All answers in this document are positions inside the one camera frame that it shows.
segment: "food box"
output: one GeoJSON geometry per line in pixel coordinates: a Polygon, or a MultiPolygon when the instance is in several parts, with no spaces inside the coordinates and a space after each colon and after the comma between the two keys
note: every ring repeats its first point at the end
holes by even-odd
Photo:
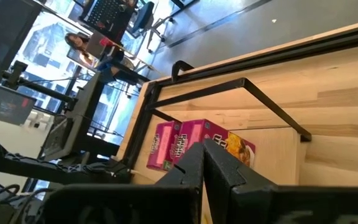
{"type": "Polygon", "coordinates": [[[170,170],[181,123],[170,121],[157,125],[147,167],[170,170]]]}
{"type": "Polygon", "coordinates": [[[194,142],[202,142],[206,138],[213,139],[245,165],[254,165],[254,144],[206,119],[185,121],[181,124],[173,163],[178,162],[194,142]]]}

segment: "black metal frame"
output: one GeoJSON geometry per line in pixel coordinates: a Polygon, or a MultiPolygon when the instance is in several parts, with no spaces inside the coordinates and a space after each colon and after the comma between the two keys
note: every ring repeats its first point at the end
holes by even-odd
{"type": "Polygon", "coordinates": [[[187,99],[206,96],[214,92],[222,92],[229,89],[241,87],[251,92],[254,96],[256,95],[256,97],[264,105],[268,106],[274,113],[279,115],[279,117],[284,119],[288,124],[295,128],[302,135],[303,141],[310,140],[310,134],[306,130],[299,126],[299,124],[297,124],[291,117],[289,117],[289,115],[287,115],[279,106],[277,106],[258,88],[256,88],[256,86],[252,85],[246,79],[233,81],[229,86],[226,83],[226,86],[222,84],[223,86],[210,87],[204,90],[187,93],[185,95],[176,96],[174,98],[160,102],[158,102],[158,97],[160,95],[161,89],[166,86],[192,82],[204,78],[216,77],[219,75],[225,75],[228,73],[264,67],[267,65],[273,65],[292,60],[299,60],[302,58],[327,54],[339,50],[350,49],[353,47],[358,47],[358,28],[334,35],[329,35],[319,39],[311,39],[310,41],[306,41],[301,44],[291,45],[270,52],[235,60],[233,62],[222,63],[202,70],[188,72],[179,77],[177,76],[177,73],[174,73],[172,74],[172,76],[175,77],[173,79],[166,79],[149,83],[122,161],[130,168],[133,168],[135,166],[137,157],[139,156],[140,150],[142,148],[142,144],[153,114],[166,120],[174,120],[174,118],[155,110],[156,107],[168,105],[178,101],[184,101],[187,99]]]}

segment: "computer monitor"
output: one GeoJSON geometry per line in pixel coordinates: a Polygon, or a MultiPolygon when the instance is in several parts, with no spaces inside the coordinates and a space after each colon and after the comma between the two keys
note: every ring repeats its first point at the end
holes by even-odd
{"type": "Polygon", "coordinates": [[[24,124],[37,100],[0,85],[0,121],[24,124]]]}

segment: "concrete floor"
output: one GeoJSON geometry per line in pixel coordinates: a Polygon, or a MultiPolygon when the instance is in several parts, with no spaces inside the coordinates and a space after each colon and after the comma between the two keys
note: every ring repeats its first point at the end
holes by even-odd
{"type": "Polygon", "coordinates": [[[150,55],[167,75],[177,60],[199,67],[354,24],[358,0],[200,0],[174,19],[150,55]]]}

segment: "long dark hair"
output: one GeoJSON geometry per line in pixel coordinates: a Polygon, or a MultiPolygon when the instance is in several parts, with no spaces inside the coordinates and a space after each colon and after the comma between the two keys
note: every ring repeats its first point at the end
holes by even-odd
{"type": "Polygon", "coordinates": [[[82,40],[82,42],[84,43],[88,43],[90,41],[89,37],[84,37],[82,35],[79,34],[74,34],[74,33],[67,33],[65,36],[65,41],[66,43],[75,50],[79,50],[81,52],[81,54],[83,54],[85,57],[89,57],[89,54],[85,51],[85,49],[82,49],[81,47],[77,47],[74,43],[74,41],[72,41],[70,39],[70,37],[78,37],[82,40]]]}

